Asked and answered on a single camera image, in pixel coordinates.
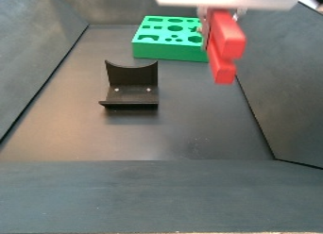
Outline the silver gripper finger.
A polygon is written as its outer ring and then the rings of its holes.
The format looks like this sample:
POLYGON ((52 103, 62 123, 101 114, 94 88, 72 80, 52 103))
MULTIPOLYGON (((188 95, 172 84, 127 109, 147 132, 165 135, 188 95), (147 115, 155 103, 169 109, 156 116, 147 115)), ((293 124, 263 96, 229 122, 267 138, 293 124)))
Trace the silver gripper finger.
POLYGON ((201 38, 203 38, 201 48, 207 49, 209 26, 208 26, 208 22, 207 22, 207 8, 205 7, 196 8, 196 16, 200 21, 200 27, 196 31, 200 33, 201 38))
POLYGON ((232 15, 232 20, 237 22, 239 19, 245 15, 245 13, 247 13, 247 8, 237 8, 232 15))

